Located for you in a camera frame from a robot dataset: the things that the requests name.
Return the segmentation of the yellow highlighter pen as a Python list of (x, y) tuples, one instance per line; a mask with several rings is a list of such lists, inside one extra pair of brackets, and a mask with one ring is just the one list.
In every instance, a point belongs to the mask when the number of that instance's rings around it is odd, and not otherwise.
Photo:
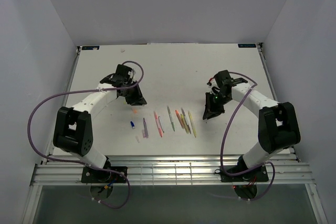
[(185, 131), (186, 131), (187, 134), (189, 134), (190, 131), (189, 131), (188, 126), (187, 126), (187, 124), (186, 124), (186, 120), (185, 120), (184, 115), (181, 114), (181, 118), (182, 118), (182, 121), (183, 121), (183, 123), (184, 123)]

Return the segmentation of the pink label clear pen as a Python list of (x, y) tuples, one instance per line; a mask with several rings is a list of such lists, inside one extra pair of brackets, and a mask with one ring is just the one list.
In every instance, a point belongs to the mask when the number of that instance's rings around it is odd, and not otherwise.
[(181, 112), (182, 112), (184, 123), (185, 123), (185, 129), (186, 129), (187, 133), (191, 134), (190, 126), (188, 124), (187, 117), (186, 117), (186, 114), (185, 114), (185, 111), (184, 111), (183, 108), (181, 108)]

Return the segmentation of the orange highlighter pen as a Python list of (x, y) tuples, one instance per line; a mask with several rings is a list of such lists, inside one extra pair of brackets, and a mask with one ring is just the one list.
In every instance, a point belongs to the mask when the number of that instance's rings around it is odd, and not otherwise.
[(182, 121), (182, 118), (181, 118), (181, 116), (180, 116), (178, 110), (175, 110), (175, 114), (176, 114), (176, 116), (177, 116), (177, 119), (178, 119), (178, 121), (179, 121), (181, 127), (184, 129), (184, 123), (183, 123), (183, 121)]

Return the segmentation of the green label clear pen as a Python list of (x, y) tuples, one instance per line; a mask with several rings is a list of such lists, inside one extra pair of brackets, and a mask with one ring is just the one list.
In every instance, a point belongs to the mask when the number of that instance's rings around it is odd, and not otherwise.
[(171, 114), (170, 107), (168, 105), (167, 105), (167, 112), (168, 112), (168, 115), (169, 115), (169, 119), (170, 119), (170, 124), (172, 126), (172, 130), (175, 132), (175, 125), (174, 125), (174, 122), (173, 122), (173, 117), (172, 117), (172, 114)]

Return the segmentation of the purple highlighter pen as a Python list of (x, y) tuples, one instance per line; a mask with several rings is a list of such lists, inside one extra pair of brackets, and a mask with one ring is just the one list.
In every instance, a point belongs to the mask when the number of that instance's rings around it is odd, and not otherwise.
[(146, 120), (145, 118), (143, 118), (143, 127), (144, 127), (144, 137), (145, 138), (148, 138), (149, 137), (149, 134), (148, 134), (148, 128), (147, 128), (147, 124), (146, 124)]

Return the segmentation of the red highlighter pen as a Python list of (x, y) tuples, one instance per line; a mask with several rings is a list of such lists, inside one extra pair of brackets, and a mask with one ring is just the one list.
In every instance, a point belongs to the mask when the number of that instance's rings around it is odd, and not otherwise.
[(157, 113), (155, 111), (153, 111), (153, 114), (154, 114), (154, 118), (155, 118), (155, 122), (156, 122), (156, 126), (157, 126), (157, 129), (158, 129), (159, 135), (160, 135), (160, 137), (163, 137), (163, 132), (162, 132), (162, 129), (161, 129), (161, 126), (160, 126), (160, 123), (159, 123), (159, 118), (157, 116)]

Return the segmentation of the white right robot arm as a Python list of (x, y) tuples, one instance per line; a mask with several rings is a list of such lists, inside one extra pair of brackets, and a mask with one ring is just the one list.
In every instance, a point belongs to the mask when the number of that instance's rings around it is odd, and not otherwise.
[(225, 84), (205, 93), (203, 120), (223, 114), (226, 103), (232, 100), (238, 102), (224, 132), (220, 159), (223, 158), (228, 131), (238, 110), (244, 106), (258, 119), (257, 143), (240, 156), (235, 167), (226, 170), (224, 164), (220, 164), (222, 173), (226, 176), (239, 177), (242, 180), (250, 180), (256, 175), (256, 169), (265, 165), (271, 157), (301, 140), (294, 106), (290, 102), (280, 103), (266, 97), (255, 90), (255, 86), (247, 82)]

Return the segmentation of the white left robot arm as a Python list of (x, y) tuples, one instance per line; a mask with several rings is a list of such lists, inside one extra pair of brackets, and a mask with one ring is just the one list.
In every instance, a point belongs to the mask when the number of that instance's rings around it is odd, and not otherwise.
[(110, 74), (104, 77), (97, 89), (71, 107), (61, 107), (57, 112), (53, 145), (78, 157), (83, 163), (94, 166), (93, 175), (105, 182), (111, 177), (108, 158), (93, 146), (93, 119), (109, 103), (124, 97), (131, 106), (146, 105), (139, 86), (130, 76)]

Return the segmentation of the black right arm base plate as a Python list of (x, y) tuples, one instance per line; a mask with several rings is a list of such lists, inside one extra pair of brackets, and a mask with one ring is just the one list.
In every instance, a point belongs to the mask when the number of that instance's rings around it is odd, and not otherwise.
[(221, 182), (267, 182), (269, 177), (265, 166), (259, 166), (249, 172), (244, 160), (240, 157), (235, 166), (224, 166), (217, 173), (221, 176)]

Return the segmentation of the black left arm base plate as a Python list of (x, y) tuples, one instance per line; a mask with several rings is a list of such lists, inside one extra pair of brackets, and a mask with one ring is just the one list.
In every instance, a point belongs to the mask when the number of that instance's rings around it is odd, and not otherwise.
[(111, 172), (103, 172), (101, 170), (92, 169), (89, 167), (84, 167), (81, 175), (82, 183), (87, 184), (97, 184), (104, 183), (108, 184), (110, 182), (114, 183), (125, 183), (125, 179), (121, 175), (117, 175)]

